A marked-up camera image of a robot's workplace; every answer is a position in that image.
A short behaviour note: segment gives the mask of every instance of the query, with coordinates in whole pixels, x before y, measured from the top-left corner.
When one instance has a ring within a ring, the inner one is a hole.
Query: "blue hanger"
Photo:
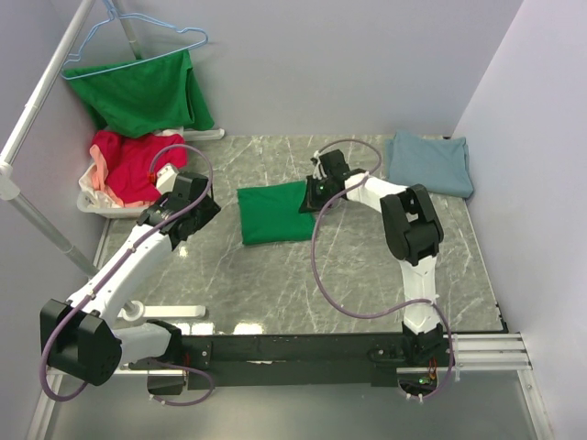
[[[153,61],[153,60],[156,60],[158,58],[166,57],[166,56],[171,55],[173,53],[180,52],[182,50],[192,50],[192,49],[195,49],[195,48],[199,48],[200,46],[204,46],[204,44],[206,44],[208,42],[208,34],[206,34],[205,30],[203,30],[203,29],[201,29],[199,27],[186,27],[184,29],[179,29],[179,28],[177,28],[174,25],[170,25],[169,23],[165,23],[163,21],[160,21],[160,20],[158,20],[156,18],[153,18],[152,16],[146,16],[144,14],[138,14],[138,13],[120,14],[118,12],[118,10],[116,9],[116,7],[110,2],[110,0],[103,0],[103,2],[104,2],[104,5],[106,7],[106,11],[107,11],[107,14],[108,14],[108,19],[105,20],[105,21],[102,21],[102,22],[96,24],[94,27],[92,27],[92,29],[90,30],[90,33],[88,34],[88,36],[83,41],[82,46],[80,46],[79,51],[77,53],[70,53],[68,55],[68,59],[61,66],[61,78],[70,81],[70,80],[77,80],[79,78],[86,78],[88,76],[99,75],[99,74],[105,73],[105,72],[119,71],[120,69],[125,69],[126,67],[136,66],[136,65],[142,64],[144,62]],[[158,55],[158,56],[153,57],[153,58],[148,58],[146,60],[139,60],[137,62],[132,62],[132,63],[126,64],[124,66],[113,67],[112,69],[108,69],[106,71],[95,71],[95,72],[92,72],[92,73],[86,73],[86,74],[83,74],[83,75],[70,76],[70,77],[67,77],[67,76],[63,75],[63,69],[65,68],[65,66],[67,64],[69,64],[71,62],[78,62],[78,61],[80,61],[82,59],[83,48],[92,39],[92,37],[97,32],[97,30],[101,26],[103,26],[103,25],[105,25],[107,23],[111,23],[112,21],[116,20],[117,18],[119,20],[136,19],[136,20],[140,20],[140,21],[145,21],[147,23],[151,23],[153,25],[161,26],[163,28],[173,29],[178,34],[184,34],[186,32],[191,32],[191,31],[200,32],[200,33],[204,34],[204,39],[202,41],[198,41],[197,43],[191,44],[191,45],[186,46],[184,48],[173,50],[171,52],[167,52],[167,53],[164,53],[162,55]]]

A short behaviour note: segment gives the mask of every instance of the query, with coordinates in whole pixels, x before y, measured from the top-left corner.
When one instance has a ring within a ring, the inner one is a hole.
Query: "white wall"
[[[64,26],[44,0],[0,5],[0,147],[39,80]],[[75,207],[92,126],[57,81],[15,163],[14,180],[88,257],[102,222]],[[83,276],[60,251],[0,201],[0,437],[24,438],[39,398],[39,311],[64,299]]]
[[[51,1],[64,21],[79,3]],[[231,134],[450,134],[521,0],[121,3],[208,31],[211,42],[193,59],[217,123]],[[157,53],[178,48],[167,30],[137,28]],[[105,50],[125,47],[113,46],[109,32],[88,56],[101,61]]]
[[[471,216],[557,438],[587,437],[587,3],[526,0],[455,135]]]

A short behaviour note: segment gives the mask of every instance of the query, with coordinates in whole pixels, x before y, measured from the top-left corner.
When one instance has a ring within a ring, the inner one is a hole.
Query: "marble tabletop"
[[[303,180],[312,172],[314,151],[337,138],[343,137],[225,137],[195,143],[214,165],[214,196],[222,211],[178,246],[132,299],[146,305],[205,305],[207,316],[191,323],[195,333],[400,331],[399,313],[358,320],[334,310],[316,287],[309,241],[242,245],[237,188]],[[354,138],[383,150],[388,137]],[[341,144],[340,149],[351,168],[368,169],[375,161],[360,144]],[[188,167],[206,172],[195,155]],[[438,194],[432,194],[432,201],[445,231],[436,271],[438,304],[451,328],[503,330],[464,201]],[[102,262],[123,244],[134,223],[112,222]],[[375,313],[403,299],[399,263],[385,242],[381,215],[374,210],[350,202],[332,209],[320,229],[316,255],[327,289],[348,310]]]

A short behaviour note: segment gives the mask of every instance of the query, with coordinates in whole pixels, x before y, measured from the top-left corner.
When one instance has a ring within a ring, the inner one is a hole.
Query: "folded blue-gray cloth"
[[[423,139],[398,131],[385,142],[387,180],[397,185],[421,183],[432,193],[467,198],[473,193],[469,178],[469,147],[458,139]]]

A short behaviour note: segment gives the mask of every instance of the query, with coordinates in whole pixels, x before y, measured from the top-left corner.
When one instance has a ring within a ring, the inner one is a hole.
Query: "hanging green cloth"
[[[311,214],[299,214],[305,181],[237,190],[243,245],[312,238]]]
[[[69,69],[64,75],[73,77],[133,63],[136,61]],[[165,128],[203,131],[214,126],[187,50],[68,83],[98,129],[109,126],[120,135],[138,138]]]

